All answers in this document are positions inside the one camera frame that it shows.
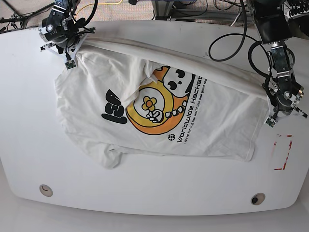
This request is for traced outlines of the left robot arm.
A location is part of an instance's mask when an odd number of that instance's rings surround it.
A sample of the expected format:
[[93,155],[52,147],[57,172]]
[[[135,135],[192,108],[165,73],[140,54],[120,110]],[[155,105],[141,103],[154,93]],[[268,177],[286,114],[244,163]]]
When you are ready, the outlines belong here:
[[[285,41],[292,37],[282,9],[282,0],[250,0],[249,10],[257,28],[260,40],[251,45],[248,61],[251,67],[265,78],[262,85],[267,94],[269,116],[265,124],[274,127],[276,123],[295,112],[297,116],[308,115],[298,108],[304,95],[304,88],[296,81],[293,66],[294,53]],[[252,53],[257,46],[269,44],[267,51],[268,72],[260,71],[253,63]]]

